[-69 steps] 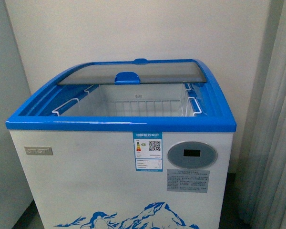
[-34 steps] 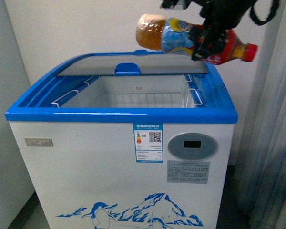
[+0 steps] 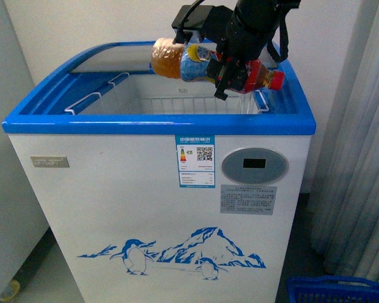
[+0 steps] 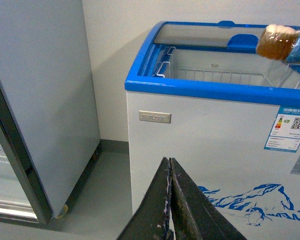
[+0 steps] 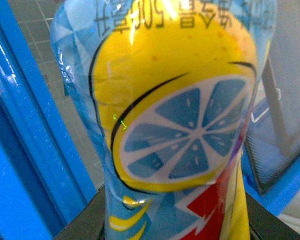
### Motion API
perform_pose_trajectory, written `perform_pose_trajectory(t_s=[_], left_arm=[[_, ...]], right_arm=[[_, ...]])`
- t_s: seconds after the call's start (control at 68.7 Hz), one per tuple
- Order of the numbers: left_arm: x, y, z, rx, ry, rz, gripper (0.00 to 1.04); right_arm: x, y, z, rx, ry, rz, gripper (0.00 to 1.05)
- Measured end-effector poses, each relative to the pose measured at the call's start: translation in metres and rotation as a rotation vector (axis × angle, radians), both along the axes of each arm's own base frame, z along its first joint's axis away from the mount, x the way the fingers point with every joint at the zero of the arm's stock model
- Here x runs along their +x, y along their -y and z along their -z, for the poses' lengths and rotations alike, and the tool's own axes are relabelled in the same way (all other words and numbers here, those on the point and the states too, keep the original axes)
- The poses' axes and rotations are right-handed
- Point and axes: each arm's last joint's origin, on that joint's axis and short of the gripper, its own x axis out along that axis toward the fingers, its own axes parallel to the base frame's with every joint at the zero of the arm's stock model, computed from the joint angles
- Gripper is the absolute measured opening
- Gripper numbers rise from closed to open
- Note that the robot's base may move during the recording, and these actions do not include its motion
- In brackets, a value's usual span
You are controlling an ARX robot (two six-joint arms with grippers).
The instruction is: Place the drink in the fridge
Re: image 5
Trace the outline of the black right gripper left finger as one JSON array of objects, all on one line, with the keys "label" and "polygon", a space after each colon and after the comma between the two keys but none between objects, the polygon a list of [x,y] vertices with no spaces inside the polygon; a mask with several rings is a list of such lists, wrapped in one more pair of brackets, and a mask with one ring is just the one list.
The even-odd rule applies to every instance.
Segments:
[{"label": "black right gripper left finger", "polygon": [[105,187],[102,186],[85,209],[69,223],[55,240],[105,239]]}]

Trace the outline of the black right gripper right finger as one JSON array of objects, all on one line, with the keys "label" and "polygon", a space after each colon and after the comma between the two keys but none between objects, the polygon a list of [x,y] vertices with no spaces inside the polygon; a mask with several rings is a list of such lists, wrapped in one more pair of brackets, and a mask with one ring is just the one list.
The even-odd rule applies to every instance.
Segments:
[{"label": "black right gripper right finger", "polygon": [[246,192],[251,240],[300,240],[300,234],[278,219]]}]

